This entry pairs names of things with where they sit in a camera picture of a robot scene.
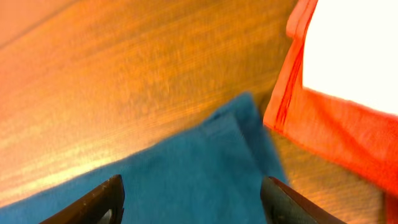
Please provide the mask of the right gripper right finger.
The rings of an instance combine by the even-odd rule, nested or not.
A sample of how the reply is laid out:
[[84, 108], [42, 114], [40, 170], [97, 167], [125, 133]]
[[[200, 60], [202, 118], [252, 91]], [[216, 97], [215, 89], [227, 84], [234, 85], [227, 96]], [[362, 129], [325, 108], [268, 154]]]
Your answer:
[[263, 178], [260, 197], [267, 223], [345, 224], [275, 177]]

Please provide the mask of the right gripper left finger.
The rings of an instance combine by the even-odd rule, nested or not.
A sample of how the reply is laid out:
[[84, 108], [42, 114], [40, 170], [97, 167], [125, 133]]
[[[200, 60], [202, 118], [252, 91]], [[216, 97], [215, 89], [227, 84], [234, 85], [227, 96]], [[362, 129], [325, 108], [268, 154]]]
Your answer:
[[114, 175], [82, 198], [43, 221], [44, 224], [121, 224], [125, 191], [121, 175]]

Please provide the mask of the blue polo shirt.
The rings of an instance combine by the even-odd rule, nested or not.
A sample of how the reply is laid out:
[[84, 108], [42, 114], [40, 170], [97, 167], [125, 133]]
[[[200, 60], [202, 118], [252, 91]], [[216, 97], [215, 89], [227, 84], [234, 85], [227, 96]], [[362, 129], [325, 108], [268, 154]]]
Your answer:
[[263, 178], [286, 181], [253, 97], [244, 93], [188, 131], [3, 207], [1, 222], [40, 223], [116, 174], [124, 223], [264, 223]]

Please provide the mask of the red t-shirt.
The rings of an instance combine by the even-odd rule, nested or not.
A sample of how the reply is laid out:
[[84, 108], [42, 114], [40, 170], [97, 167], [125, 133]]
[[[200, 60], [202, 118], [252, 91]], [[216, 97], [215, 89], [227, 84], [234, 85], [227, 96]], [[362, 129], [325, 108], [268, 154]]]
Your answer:
[[293, 42], [264, 124], [385, 190], [386, 222], [397, 223], [397, 118], [303, 88], [303, 51], [317, 0], [299, 0], [286, 26]]

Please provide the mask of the white printed t-shirt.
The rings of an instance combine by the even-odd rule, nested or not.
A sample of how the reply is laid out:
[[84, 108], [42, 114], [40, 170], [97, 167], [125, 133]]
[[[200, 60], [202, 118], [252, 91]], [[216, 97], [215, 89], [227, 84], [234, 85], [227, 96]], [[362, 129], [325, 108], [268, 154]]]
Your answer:
[[308, 26], [303, 86], [397, 114], [397, 0], [319, 0]]

